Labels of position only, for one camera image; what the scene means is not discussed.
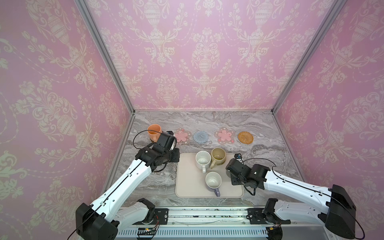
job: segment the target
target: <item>gray marble surface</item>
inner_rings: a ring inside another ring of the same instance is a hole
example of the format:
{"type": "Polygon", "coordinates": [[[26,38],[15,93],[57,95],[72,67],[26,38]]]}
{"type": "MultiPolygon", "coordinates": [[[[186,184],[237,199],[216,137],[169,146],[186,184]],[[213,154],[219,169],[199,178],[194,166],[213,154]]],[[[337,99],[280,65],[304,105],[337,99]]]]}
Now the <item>gray marble surface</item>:
{"type": "MultiPolygon", "coordinates": [[[[136,118],[128,137],[124,153],[118,166],[115,180],[117,180],[128,168],[137,149],[132,146],[134,136],[149,125],[157,123],[163,131],[176,131],[184,128],[192,133],[206,131],[209,134],[208,142],[198,144],[191,137],[188,145],[179,145],[180,153],[198,152],[206,150],[210,152],[215,147],[221,147],[226,152],[241,153],[244,159],[252,157],[267,158],[275,162],[276,171],[296,179],[300,179],[298,171],[292,162],[282,137],[273,121],[271,112],[268,111],[202,111],[202,112],[136,112],[136,118]],[[220,127],[226,127],[235,132],[234,144],[220,145],[214,132],[220,127]],[[237,139],[241,131],[253,134],[253,143],[246,145],[237,139]]],[[[144,147],[150,143],[146,132],[141,133],[135,139],[137,147],[144,147]]],[[[268,167],[272,164],[265,160],[249,160],[247,165],[260,163],[268,167]]],[[[123,206],[131,206],[138,199],[146,198],[156,206],[217,206],[217,205],[264,205],[268,198],[278,198],[285,201],[296,202],[285,195],[268,190],[257,189],[252,196],[245,191],[242,198],[179,198],[175,194],[177,163],[169,163],[167,167],[158,173],[152,173],[144,179],[123,206]]]]}

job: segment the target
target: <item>pink wall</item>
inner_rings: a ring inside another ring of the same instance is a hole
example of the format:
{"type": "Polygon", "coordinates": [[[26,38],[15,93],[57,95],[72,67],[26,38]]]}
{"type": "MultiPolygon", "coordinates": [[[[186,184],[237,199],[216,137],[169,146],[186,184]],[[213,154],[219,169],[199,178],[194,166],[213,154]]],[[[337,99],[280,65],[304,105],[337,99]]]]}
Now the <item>pink wall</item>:
{"type": "Polygon", "coordinates": [[[333,0],[87,0],[135,109],[270,109],[333,0]]]}
{"type": "Polygon", "coordinates": [[[128,111],[73,1],[0,8],[0,239],[66,239],[128,111]]]}
{"type": "Polygon", "coordinates": [[[307,181],[343,186],[366,239],[382,239],[384,1],[347,1],[278,120],[307,181]]]}

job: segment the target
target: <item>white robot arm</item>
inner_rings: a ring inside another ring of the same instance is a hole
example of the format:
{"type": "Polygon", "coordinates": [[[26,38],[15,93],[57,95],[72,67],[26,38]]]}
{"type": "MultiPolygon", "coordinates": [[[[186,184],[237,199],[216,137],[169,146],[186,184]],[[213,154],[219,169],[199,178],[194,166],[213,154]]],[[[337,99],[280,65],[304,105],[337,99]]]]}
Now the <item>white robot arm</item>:
{"type": "MultiPolygon", "coordinates": [[[[157,166],[179,161],[179,149],[175,146],[173,133],[163,132],[157,143],[140,149],[126,172],[102,196],[89,206],[83,203],[78,207],[77,233],[85,240],[113,240],[119,231],[136,222],[151,222],[155,206],[146,199],[140,199],[123,210],[119,209],[157,166]]],[[[259,164],[250,168],[241,161],[241,155],[236,154],[226,166],[233,185],[275,191],[303,202],[285,203],[269,199],[263,211],[266,221],[279,224],[290,223],[289,219],[295,219],[320,223],[341,237],[354,238],[356,207],[342,187],[334,185],[329,189],[311,185],[286,177],[273,168],[259,164]]]]}

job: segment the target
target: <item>yellow mug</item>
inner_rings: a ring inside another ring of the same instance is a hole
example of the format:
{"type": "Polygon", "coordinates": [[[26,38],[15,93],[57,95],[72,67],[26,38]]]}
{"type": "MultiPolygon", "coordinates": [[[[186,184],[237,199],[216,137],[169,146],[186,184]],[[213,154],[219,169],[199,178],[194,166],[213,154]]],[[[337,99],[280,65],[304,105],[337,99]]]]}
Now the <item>yellow mug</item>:
{"type": "Polygon", "coordinates": [[[215,166],[215,164],[221,165],[225,163],[225,160],[227,159],[227,154],[225,153],[224,149],[220,147],[216,147],[211,152],[211,158],[212,158],[212,163],[210,168],[212,169],[215,166]]]}
{"type": "Polygon", "coordinates": [[[160,137],[161,126],[159,124],[152,124],[148,127],[148,130],[153,130],[153,131],[148,131],[148,135],[152,141],[157,142],[160,137]]]}

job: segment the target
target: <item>orange mug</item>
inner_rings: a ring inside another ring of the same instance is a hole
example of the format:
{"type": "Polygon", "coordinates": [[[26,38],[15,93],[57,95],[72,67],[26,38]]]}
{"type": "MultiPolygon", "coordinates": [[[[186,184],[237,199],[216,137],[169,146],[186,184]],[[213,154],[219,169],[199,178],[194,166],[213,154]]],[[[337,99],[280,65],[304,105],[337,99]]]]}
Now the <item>orange mug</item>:
{"type": "Polygon", "coordinates": [[[161,132],[161,126],[159,124],[152,124],[148,127],[148,130],[153,130],[153,131],[148,131],[148,135],[152,141],[157,142],[160,137],[159,132],[161,132]]]}

